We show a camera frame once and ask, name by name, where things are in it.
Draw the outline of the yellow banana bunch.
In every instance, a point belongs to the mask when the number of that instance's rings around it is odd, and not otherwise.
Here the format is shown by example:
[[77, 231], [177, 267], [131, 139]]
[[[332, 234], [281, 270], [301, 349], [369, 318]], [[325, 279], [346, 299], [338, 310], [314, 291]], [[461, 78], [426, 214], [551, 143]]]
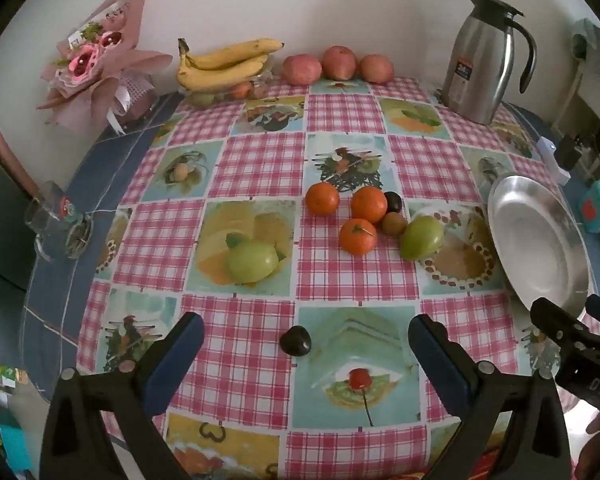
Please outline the yellow banana bunch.
[[182, 88], [193, 92], [230, 88], [258, 76], [270, 56], [283, 47], [283, 41], [259, 38], [208, 54], [192, 55], [186, 40], [178, 38], [180, 65], [176, 80]]

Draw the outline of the red apple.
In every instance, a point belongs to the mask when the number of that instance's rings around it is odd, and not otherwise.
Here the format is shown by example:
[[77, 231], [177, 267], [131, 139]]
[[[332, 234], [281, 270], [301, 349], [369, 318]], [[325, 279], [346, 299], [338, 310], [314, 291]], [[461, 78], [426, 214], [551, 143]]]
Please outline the red apple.
[[332, 46], [324, 52], [322, 65], [326, 78], [347, 81], [355, 75], [358, 60], [349, 48]]
[[358, 64], [358, 71], [362, 79], [371, 84], [386, 84], [394, 77], [392, 62], [382, 54], [363, 56]]
[[282, 65], [282, 78], [292, 86], [309, 86], [322, 76], [322, 64], [309, 54], [288, 56]]

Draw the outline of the stainless steel thermos jug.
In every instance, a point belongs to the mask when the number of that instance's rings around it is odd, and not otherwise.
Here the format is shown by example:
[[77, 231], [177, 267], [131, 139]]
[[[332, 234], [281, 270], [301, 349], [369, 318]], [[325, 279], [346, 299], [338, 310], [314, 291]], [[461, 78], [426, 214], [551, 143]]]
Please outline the stainless steel thermos jug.
[[442, 103], [465, 119], [489, 125], [500, 106], [515, 61], [514, 32], [528, 44], [520, 76], [524, 93], [533, 76], [538, 49], [530, 32], [515, 21], [519, 10], [502, 0], [470, 0], [474, 8], [458, 32], [445, 80]]

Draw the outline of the green fruit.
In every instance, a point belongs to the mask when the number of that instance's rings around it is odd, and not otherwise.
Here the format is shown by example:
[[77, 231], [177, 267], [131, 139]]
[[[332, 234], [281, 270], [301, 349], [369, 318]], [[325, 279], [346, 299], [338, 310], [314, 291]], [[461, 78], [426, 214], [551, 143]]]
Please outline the green fruit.
[[414, 218], [399, 237], [400, 256], [407, 261], [433, 255], [444, 244], [444, 229], [433, 216]]
[[262, 240], [245, 240], [230, 250], [226, 266], [235, 283], [257, 283], [276, 270], [278, 255], [272, 244]]

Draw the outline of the white power strip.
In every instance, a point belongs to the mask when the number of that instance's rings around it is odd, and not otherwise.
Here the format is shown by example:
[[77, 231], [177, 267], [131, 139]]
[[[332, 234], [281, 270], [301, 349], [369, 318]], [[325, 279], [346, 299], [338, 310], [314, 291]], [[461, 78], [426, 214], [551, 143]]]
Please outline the white power strip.
[[556, 145], [550, 139], [541, 136], [539, 140], [536, 141], [536, 149], [540, 153], [542, 161], [553, 180], [558, 185], [565, 186], [569, 182], [571, 176], [569, 171], [558, 165], [556, 159]]

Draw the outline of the brown kiwi fruit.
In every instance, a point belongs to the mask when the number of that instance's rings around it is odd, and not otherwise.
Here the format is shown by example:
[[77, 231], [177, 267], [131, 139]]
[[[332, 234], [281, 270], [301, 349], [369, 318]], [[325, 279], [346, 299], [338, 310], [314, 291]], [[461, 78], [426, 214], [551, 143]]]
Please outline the brown kiwi fruit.
[[399, 237], [407, 227], [407, 220], [400, 212], [391, 211], [382, 218], [380, 226], [387, 236]]

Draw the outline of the dark heart-shaped plum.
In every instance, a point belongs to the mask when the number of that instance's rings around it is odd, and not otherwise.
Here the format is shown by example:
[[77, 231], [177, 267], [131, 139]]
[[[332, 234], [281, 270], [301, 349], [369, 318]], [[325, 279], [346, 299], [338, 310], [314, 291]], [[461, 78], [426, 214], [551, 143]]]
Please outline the dark heart-shaped plum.
[[311, 352], [312, 339], [303, 326], [295, 325], [280, 336], [279, 347], [287, 356], [306, 356]]

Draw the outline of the orange tangerine with stem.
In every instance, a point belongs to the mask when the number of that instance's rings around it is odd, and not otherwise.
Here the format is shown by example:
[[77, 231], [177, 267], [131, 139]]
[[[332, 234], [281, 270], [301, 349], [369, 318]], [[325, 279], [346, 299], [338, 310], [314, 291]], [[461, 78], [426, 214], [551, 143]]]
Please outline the orange tangerine with stem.
[[338, 245], [350, 255], [364, 256], [375, 249], [377, 231], [365, 219], [350, 219], [340, 228]]

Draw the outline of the black power adapter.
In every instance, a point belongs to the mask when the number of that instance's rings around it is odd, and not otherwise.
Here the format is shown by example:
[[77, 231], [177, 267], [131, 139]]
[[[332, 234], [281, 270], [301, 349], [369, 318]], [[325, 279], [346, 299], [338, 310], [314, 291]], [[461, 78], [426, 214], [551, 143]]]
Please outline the black power adapter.
[[563, 136], [556, 144], [554, 157], [557, 165], [565, 171], [571, 171], [582, 157], [582, 143], [577, 136]]

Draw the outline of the dark round plum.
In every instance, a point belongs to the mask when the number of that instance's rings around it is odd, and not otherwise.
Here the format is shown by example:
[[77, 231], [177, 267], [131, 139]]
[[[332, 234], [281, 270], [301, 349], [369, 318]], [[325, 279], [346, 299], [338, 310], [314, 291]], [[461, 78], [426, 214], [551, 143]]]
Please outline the dark round plum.
[[400, 214], [403, 208], [401, 196], [396, 192], [385, 192], [385, 199], [387, 201], [387, 212]]

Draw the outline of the red apple right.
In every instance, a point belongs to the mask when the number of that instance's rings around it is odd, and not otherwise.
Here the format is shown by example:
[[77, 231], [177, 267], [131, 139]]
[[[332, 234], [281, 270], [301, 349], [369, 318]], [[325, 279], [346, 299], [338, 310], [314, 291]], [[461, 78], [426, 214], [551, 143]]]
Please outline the red apple right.
[[358, 64], [358, 71], [362, 79], [371, 84], [386, 84], [394, 77], [392, 62], [382, 54], [363, 56]]

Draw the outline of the red apple middle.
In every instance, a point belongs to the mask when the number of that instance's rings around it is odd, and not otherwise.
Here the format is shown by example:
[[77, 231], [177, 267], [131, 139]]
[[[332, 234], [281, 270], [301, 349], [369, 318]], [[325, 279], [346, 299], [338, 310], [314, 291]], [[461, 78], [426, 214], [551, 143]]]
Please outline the red apple middle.
[[347, 81], [355, 75], [358, 60], [349, 48], [332, 46], [324, 52], [322, 65], [326, 78]]

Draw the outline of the round stainless steel plate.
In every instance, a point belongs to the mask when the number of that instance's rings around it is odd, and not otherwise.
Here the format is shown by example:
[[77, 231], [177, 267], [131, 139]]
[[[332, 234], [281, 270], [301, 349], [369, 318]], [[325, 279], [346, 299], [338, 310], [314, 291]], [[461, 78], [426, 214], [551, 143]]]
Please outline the round stainless steel plate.
[[537, 180], [501, 174], [486, 206], [496, 253], [521, 303], [531, 308], [544, 297], [581, 316], [590, 288], [588, 254], [562, 202]]

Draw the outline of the white shelf unit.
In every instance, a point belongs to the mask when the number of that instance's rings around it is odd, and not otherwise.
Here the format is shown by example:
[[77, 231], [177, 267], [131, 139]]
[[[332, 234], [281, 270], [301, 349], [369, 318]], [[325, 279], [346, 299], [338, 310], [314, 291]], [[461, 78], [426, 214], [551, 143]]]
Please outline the white shelf unit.
[[[588, 18], [571, 29], [571, 53], [577, 71], [550, 125], [560, 136], [595, 138], [600, 128], [600, 27]], [[596, 142], [600, 153], [600, 141]]]

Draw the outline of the glass fruit bowl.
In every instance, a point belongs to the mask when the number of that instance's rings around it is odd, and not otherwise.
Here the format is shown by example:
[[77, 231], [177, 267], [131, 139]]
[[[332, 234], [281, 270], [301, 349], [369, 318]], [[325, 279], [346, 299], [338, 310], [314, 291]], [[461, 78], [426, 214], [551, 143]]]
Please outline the glass fruit bowl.
[[270, 55], [259, 73], [244, 80], [207, 90], [189, 90], [179, 86], [178, 93], [184, 96], [184, 103], [197, 108], [208, 108], [215, 104], [234, 101], [262, 99], [274, 80], [275, 58]]

